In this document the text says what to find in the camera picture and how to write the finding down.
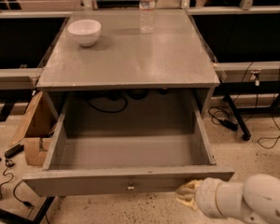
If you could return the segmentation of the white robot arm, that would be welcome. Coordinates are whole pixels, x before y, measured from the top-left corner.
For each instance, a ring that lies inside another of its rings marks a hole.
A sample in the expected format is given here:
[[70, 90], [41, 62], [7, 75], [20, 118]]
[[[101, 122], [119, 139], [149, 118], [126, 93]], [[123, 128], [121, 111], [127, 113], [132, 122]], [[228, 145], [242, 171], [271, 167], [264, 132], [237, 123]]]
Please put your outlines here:
[[243, 182], [208, 177], [190, 181], [175, 193], [180, 203], [210, 218], [280, 224], [280, 179], [271, 175], [251, 175]]

